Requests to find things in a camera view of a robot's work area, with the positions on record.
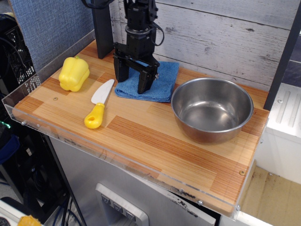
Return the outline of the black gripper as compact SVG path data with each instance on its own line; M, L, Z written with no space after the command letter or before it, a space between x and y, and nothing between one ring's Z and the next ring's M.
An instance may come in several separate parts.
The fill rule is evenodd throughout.
M156 32L128 33L125 44L114 43L114 69L118 82L124 82L129 77L129 69L140 73L138 94L149 90L158 78L160 63L153 57L156 46Z

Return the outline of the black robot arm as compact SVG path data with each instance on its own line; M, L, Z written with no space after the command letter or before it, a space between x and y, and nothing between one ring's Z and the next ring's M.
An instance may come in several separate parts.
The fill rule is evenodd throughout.
M153 57L156 46L158 8L153 0L125 0L126 44L114 43L114 69L118 82L129 78L129 69L138 71L138 94L149 90L160 63Z

